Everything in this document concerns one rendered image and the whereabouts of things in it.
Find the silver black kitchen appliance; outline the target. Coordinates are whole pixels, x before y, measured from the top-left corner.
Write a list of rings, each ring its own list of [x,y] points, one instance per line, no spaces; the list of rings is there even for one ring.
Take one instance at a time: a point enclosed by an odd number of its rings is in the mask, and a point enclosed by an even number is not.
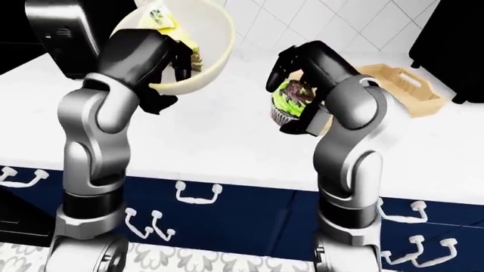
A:
[[[26,0],[25,13],[39,41],[68,79],[94,70],[100,44],[83,0]]]

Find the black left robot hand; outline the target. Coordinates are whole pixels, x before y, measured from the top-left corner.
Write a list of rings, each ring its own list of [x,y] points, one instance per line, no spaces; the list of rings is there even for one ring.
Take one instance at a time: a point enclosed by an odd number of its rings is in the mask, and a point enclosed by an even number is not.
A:
[[[146,113],[159,115],[178,101],[174,95],[159,94],[149,87],[160,83],[168,65],[175,70],[175,80],[191,78],[193,51],[153,29],[121,29],[102,50],[96,72],[122,82],[137,95]]]

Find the green frosted cake slice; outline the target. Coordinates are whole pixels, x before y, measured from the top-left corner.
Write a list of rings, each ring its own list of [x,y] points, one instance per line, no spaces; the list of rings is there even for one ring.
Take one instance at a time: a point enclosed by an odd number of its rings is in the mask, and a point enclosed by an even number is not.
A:
[[[178,23],[168,8],[165,6],[148,8],[139,20],[137,27],[139,29],[155,29],[162,35],[183,42],[193,51],[191,55],[191,69],[196,72],[202,71],[203,58],[200,56],[198,44],[189,38],[188,33]]]

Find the black appliance with feet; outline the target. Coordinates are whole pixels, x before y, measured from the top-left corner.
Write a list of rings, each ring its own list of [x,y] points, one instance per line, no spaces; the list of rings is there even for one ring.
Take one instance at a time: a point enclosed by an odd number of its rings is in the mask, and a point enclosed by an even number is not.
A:
[[[441,0],[409,51],[455,92],[455,104],[484,104],[484,0]]]

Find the green chocolate frosted cupcake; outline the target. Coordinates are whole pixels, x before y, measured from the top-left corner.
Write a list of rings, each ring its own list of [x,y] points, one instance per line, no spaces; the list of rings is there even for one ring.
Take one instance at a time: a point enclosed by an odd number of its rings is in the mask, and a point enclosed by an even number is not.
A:
[[[281,83],[271,95],[271,118],[282,126],[299,119],[303,110],[315,99],[315,88],[291,79]]]

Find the cream white bowl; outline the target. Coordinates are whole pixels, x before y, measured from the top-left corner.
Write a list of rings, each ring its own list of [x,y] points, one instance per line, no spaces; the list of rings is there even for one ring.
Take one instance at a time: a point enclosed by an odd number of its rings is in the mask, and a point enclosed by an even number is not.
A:
[[[214,81],[224,69],[234,47],[234,24],[222,6],[211,0],[163,0],[188,38],[199,45],[203,58],[200,72],[184,81],[175,80],[175,70],[168,66],[160,83],[149,87],[159,94],[189,94]]]

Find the light wooden tray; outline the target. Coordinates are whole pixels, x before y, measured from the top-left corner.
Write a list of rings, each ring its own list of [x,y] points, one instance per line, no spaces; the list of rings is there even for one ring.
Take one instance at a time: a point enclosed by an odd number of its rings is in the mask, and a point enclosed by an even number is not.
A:
[[[386,64],[358,67],[361,74],[373,76],[385,90],[406,106],[412,118],[434,115],[446,100],[431,88],[428,81],[404,70]]]

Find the navy blue cabinet front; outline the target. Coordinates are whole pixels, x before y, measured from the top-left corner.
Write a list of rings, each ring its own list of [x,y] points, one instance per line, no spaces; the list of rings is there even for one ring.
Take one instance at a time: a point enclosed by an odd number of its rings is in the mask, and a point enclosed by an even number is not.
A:
[[[49,246],[54,216],[62,203],[62,177],[33,187],[0,187],[0,241]],[[300,190],[223,184],[207,206],[175,198],[176,181],[129,177],[124,198],[128,211],[119,233],[131,242],[177,246],[308,261],[317,227],[318,194]],[[383,199],[387,215],[420,217],[414,199]],[[386,269],[415,272],[484,272],[484,206],[424,201],[428,222],[402,224],[383,219],[381,249]],[[435,267],[415,267],[416,242],[428,245],[458,240],[458,256]]]

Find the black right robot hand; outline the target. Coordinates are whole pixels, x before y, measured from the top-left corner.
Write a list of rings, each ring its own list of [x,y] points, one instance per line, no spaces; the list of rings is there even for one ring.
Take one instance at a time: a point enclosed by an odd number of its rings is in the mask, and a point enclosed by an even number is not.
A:
[[[298,70],[302,71],[303,83],[315,89],[315,98],[298,119],[281,126],[280,131],[285,134],[307,134],[306,129],[329,93],[342,81],[359,74],[337,52],[315,40],[281,51],[265,84],[265,90],[274,92],[292,72]]]

